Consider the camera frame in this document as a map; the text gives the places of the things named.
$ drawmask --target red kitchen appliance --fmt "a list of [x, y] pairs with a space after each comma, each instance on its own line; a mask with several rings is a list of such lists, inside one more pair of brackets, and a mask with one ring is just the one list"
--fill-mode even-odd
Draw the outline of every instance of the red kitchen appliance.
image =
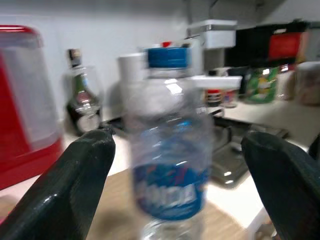
[[43, 173], [63, 152], [40, 35], [0, 25], [0, 190]]

